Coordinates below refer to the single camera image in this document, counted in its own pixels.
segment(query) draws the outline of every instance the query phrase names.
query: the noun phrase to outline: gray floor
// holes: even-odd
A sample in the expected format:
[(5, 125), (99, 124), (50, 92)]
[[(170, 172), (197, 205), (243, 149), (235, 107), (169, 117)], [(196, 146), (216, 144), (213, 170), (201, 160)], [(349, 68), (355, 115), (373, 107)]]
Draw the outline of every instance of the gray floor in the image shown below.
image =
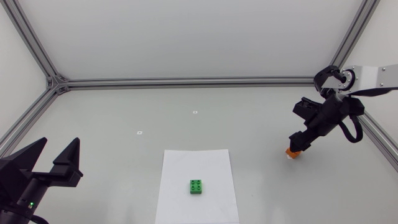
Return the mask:
[(242, 224), (396, 223), (398, 174), (367, 136), (351, 144), (336, 128), (286, 158), (288, 137), (304, 128), (292, 113), (302, 96), (320, 100), (314, 88), (62, 95), (19, 148), (47, 137), (35, 170), (48, 171), (78, 136), (85, 176), (75, 189), (49, 189), (37, 214), (59, 224), (154, 223), (165, 149), (229, 149)]

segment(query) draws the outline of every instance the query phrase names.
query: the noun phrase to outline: black cable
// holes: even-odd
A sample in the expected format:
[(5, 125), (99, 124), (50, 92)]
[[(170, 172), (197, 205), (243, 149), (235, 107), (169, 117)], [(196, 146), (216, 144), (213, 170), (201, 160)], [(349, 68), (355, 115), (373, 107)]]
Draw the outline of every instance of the black cable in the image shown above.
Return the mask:
[(355, 131), (356, 131), (356, 138), (351, 135), (349, 132), (347, 126), (343, 123), (343, 121), (340, 121), (338, 125), (341, 127), (341, 130), (343, 130), (344, 135), (346, 136), (347, 140), (349, 140), (352, 143), (357, 143), (363, 138), (363, 130), (361, 123), (359, 122), (359, 119), (356, 115), (350, 115), (349, 118), (353, 121), (354, 126), (355, 126)]
[(37, 215), (32, 215), (32, 218), (30, 218), (30, 220), (38, 224), (49, 224), (47, 221), (45, 221), (44, 218), (38, 217)]

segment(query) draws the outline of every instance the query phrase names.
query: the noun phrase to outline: robotic arm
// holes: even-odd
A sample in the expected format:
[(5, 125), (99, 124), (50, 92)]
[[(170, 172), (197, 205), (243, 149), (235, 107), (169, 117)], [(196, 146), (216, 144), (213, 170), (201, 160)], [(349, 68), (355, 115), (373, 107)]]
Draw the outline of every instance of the robotic arm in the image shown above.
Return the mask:
[[(326, 136), (337, 125), (346, 138), (353, 143), (363, 137), (358, 116), (364, 114), (361, 101), (352, 96), (378, 96), (398, 90), (398, 65), (386, 67), (349, 66), (339, 70), (330, 65), (315, 75), (315, 88), (325, 102), (317, 103), (305, 97), (298, 102), (293, 112), (305, 120), (307, 130), (289, 137), (290, 147), (286, 153), (297, 157), (311, 146), (319, 136)], [(356, 137), (349, 132), (343, 120), (349, 116), (355, 126)]]
[(76, 187), (83, 174), (79, 170), (80, 140), (75, 138), (53, 161), (50, 172), (32, 172), (46, 138), (0, 159), (0, 223), (48, 224), (34, 215), (47, 189)]

